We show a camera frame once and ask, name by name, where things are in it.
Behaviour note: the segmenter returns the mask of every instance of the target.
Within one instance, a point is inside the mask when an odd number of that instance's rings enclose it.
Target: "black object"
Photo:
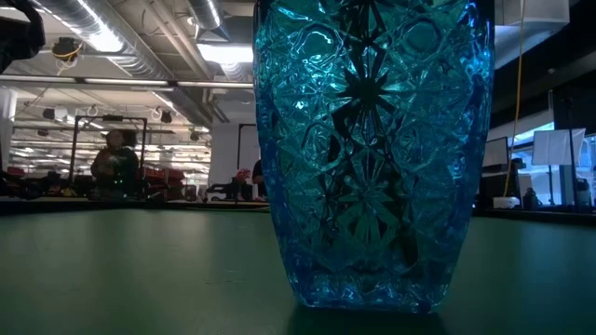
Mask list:
[[[60,37],[52,47],[52,54],[59,60],[72,62],[78,57],[80,45],[72,37]]]
[[[43,113],[41,113],[45,119],[53,120],[56,118],[56,110],[53,108],[46,108]]]
[[[574,153],[574,133],[571,119],[571,110],[574,108],[573,98],[565,98],[562,100],[567,109],[567,126],[569,127],[569,146],[571,148],[571,183],[574,190],[574,208],[576,212],[579,211],[579,203],[577,201],[577,171],[576,171],[576,153]]]
[[[198,141],[199,138],[200,137],[196,131],[190,133],[190,141]]]
[[[252,178],[263,176],[263,164],[261,163],[261,159],[254,165],[252,169]],[[259,187],[259,196],[267,196],[267,188],[264,186],[264,182],[258,184]]]
[[[523,209],[535,210],[542,206],[533,188],[528,188],[523,196]]]
[[[28,60],[46,44],[44,22],[28,0],[6,0],[30,22],[0,18],[0,74],[14,60]]]
[[[171,111],[162,111],[161,112],[161,122],[165,124],[170,124],[172,121],[171,118]]]

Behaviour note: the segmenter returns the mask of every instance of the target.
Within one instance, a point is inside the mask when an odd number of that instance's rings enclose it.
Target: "ceiling light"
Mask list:
[[[207,61],[215,61],[220,64],[252,62],[252,46],[210,46],[205,44],[196,46]]]
[[[156,92],[173,92],[174,87],[130,87],[130,90],[134,91],[156,91]]]
[[[45,7],[41,6],[41,4],[39,4],[38,1],[35,1],[35,2],[40,7],[42,7],[45,11],[47,11],[48,13],[51,13]],[[97,26],[99,26],[99,29],[96,31],[96,33],[93,33],[88,36],[87,42],[89,44],[91,44],[95,49],[97,49],[98,51],[101,51],[101,52],[120,51],[124,47],[124,44],[118,39],[118,37],[115,36],[115,34],[112,32],[112,30],[110,30],[110,28],[108,28],[108,26],[105,24],[105,22],[103,22],[103,20],[102,20],[103,18],[100,18],[100,16],[98,16],[97,13],[95,13],[93,11],[93,9],[91,9],[91,7],[89,7],[87,5],[87,2],[85,0],[76,0],[76,2],[78,2],[79,5],[81,5],[81,7],[87,11],[87,13],[91,16],[91,18],[93,18],[93,22]],[[59,16],[57,16],[55,14],[52,14],[52,16],[56,20],[60,21],[64,26],[66,26],[67,28],[72,30],[73,33],[81,34],[81,31],[79,29],[76,29],[75,27],[71,26],[68,22],[62,20]]]
[[[170,107],[172,109],[174,108],[174,103],[172,101],[163,98],[162,96],[160,96],[159,94],[157,94],[155,92],[151,92],[151,93],[153,93],[153,95],[155,95],[156,98],[160,99],[163,103],[165,103],[166,106],[168,106],[168,107]]]
[[[238,83],[238,82],[202,82],[202,81],[193,81],[193,82],[186,82],[180,81],[178,82],[179,87],[202,87],[202,88],[240,88],[240,89],[253,89],[254,85],[252,83]]]
[[[88,84],[114,84],[114,85],[139,85],[139,86],[167,86],[165,80],[140,80],[140,79],[108,79],[108,78],[86,78]]]
[[[44,83],[76,83],[74,78],[57,77],[57,76],[42,76],[42,75],[15,75],[15,74],[0,74],[0,81],[16,81],[16,82],[44,82]]]
[[[95,122],[89,122],[88,124],[92,127],[97,128],[97,129],[103,129],[103,126],[100,126],[100,125],[96,124]]]

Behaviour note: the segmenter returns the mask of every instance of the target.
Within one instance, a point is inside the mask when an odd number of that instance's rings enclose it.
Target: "wall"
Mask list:
[[[17,91],[0,87],[0,142],[2,142],[2,168],[8,168],[10,160],[10,138],[17,108]]]
[[[238,170],[238,127],[239,124],[214,125],[211,130],[211,169],[209,185],[228,183]],[[256,127],[242,128],[240,143],[240,168],[252,171],[259,159],[259,142]]]

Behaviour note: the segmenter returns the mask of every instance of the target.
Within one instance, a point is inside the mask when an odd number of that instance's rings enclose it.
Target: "table surface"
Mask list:
[[[310,310],[268,214],[0,218],[1,334],[594,334],[596,230],[474,219],[434,315]]]

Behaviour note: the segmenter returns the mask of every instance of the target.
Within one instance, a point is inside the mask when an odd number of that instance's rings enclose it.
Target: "vase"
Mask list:
[[[481,176],[493,16],[485,0],[257,4],[264,178],[300,303],[439,306]]]

